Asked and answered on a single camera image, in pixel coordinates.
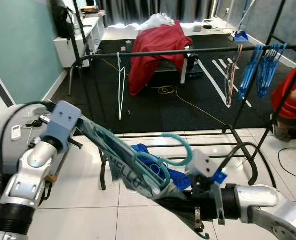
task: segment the black backpack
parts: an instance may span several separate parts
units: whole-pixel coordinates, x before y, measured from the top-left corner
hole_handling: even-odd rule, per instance
[[[52,3],[52,16],[57,29],[58,36],[61,38],[70,39],[68,23],[66,21],[67,17],[69,16],[68,8],[57,5],[55,1],[52,1]]]

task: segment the clothing rack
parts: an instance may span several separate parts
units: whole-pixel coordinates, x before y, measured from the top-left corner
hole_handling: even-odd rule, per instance
[[[269,45],[264,46],[263,50],[266,51],[270,48]],[[286,49],[289,50],[296,50],[296,45],[287,45],[285,46]],[[179,54],[202,54],[202,53],[215,53],[215,52],[235,52],[237,51],[238,48],[237,47],[221,47],[221,48],[206,48],[206,49],[191,49],[191,50],[174,50],[174,51],[152,51],[152,52],[132,52],[132,53],[119,53],[119,57],[121,58],[129,58],[129,57],[146,57],[146,56],[158,56],[158,55],[179,55]],[[253,51],[254,50],[254,46],[249,46],[249,47],[245,47],[242,49],[242,51]],[[104,59],[104,58],[116,58],[117,54],[116,53],[110,53],[110,54],[95,54],[95,55],[87,55],[87,56],[83,56],[83,57],[78,57],[76,58],[77,61],[71,66],[71,67],[78,67],[78,71],[79,71],[79,75],[80,75],[80,79],[82,81],[82,85],[83,85],[83,89],[85,91],[85,95],[86,95],[86,100],[87,100],[87,105],[89,107],[89,111],[90,113],[92,113],[92,109],[91,109],[91,104],[89,101],[89,93],[88,93],[88,88],[86,87],[85,81],[82,77],[82,72],[81,72],[81,66],[82,66],[82,62],[85,60],[93,60],[93,59]],[[256,73],[257,73],[258,68],[256,67],[255,72],[250,80],[249,83],[249,87],[247,89],[247,92],[245,94],[245,97],[242,101],[242,104],[239,108],[239,111],[237,113],[237,116],[234,120],[233,125],[225,125],[222,128],[222,132],[221,133],[206,133],[206,134],[192,134],[192,136],[200,136],[200,135],[232,135],[234,137],[234,139],[236,140],[236,143],[217,143],[217,144],[193,144],[191,146],[193,147],[199,147],[199,146],[233,146],[233,145],[239,145],[242,144],[242,140],[240,139],[238,133],[235,131],[235,128],[237,126],[237,122],[239,120],[239,117],[242,113],[242,110],[244,108],[244,105],[247,101],[247,98],[250,94],[251,88],[253,86],[253,83],[255,82],[256,79]],[[294,77],[288,87],[288,89],[286,90],[285,95],[283,96],[276,112],[273,114],[272,118],[273,120],[275,119],[275,117],[279,114],[285,100],[287,99],[287,97],[290,94],[290,91],[292,89],[292,87],[294,86],[296,82],[296,72],[294,74]],[[98,95],[99,97],[99,101],[100,104],[102,104],[101,102],[101,96]],[[252,177],[250,178],[250,180],[248,181],[248,185],[253,185],[258,177],[258,170],[257,167],[254,163],[254,157],[257,154],[258,150],[260,149],[264,139],[266,138],[267,134],[269,132],[269,127],[267,126],[265,133],[263,134],[258,146],[256,147],[255,151],[253,154],[250,154],[248,152],[248,150],[243,147],[241,148],[241,151],[243,152],[243,154],[239,154],[239,155],[235,155],[234,157],[245,157],[247,159],[247,161],[250,164],[250,167],[252,169]],[[180,145],[150,145],[147,146],[148,148],[160,148],[160,147],[169,147],[169,148],[173,148],[173,147],[180,147]],[[101,170],[100,170],[100,183],[101,183],[101,188],[103,190],[106,189],[106,185],[105,185],[105,180],[104,180],[104,175],[105,175],[105,165],[106,165],[106,157],[102,154],[101,151],[99,151],[100,153],[100,157],[101,157]],[[224,155],[219,155],[219,156],[212,156],[212,158],[225,158],[226,156]]]

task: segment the red cloth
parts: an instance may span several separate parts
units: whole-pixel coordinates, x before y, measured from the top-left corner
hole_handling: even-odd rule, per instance
[[[296,68],[294,68],[286,77],[286,79],[275,89],[272,93],[271,103],[273,110],[275,111],[278,108],[278,105],[281,102],[282,97],[285,95],[285,92],[296,72]],[[292,91],[296,89],[296,83],[294,84]],[[285,119],[296,119],[296,102],[291,100],[290,96],[285,101],[279,116]]]
[[[183,50],[192,44],[192,40],[184,36],[179,21],[174,26],[162,25],[158,28],[147,29],[141,32],[132,48],[133,53],[152,51]],[[180,55],[137,56],[131,58],[131,72],[129,76],[129,91],[132,96],[138,95],[148,84],[162,60],[175,63],[181,74],[184,57]]]

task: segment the white shelf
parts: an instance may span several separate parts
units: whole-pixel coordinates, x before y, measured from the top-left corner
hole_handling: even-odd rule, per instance
[[[82,20],[82,23],[84,26],[83,30],[87,39],[87,42],[89,44],[89,47],[96,51],[98,50],[98,47],[100,45],[94,43],[94,40],[102,40],[103,37],[103,19],[102,17],[89,17],[85,18]],[[77,48],[78,52],[81,56],[82,50],[83,50],[83,39],[81,34],[76,34],[75,35],[76,43],[77,43]],[[71,40],[67,40],[66,38],[58,37],[54,40],[54,44],[56,47],[56,50],[59,55],[59,59],[61,61],[62,67],[63,68],[69,68],[71,65],[75,62],[75,56],[74,56],[74,51],[72,47],[72,42]],[[89,66],[89,61],[84,62],[84,67]]]

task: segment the person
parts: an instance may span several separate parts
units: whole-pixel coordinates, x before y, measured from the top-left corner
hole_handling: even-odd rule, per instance
[[[278,108],[295,72],[296,68],[294,68],[278,88],[273,91],[271,103],[274,112]],[[284,142],[290,141],[291,136],[289,135],[289,130],[296,130],[296,82],[275,120],[276,121],[272,123],[274,136]]]

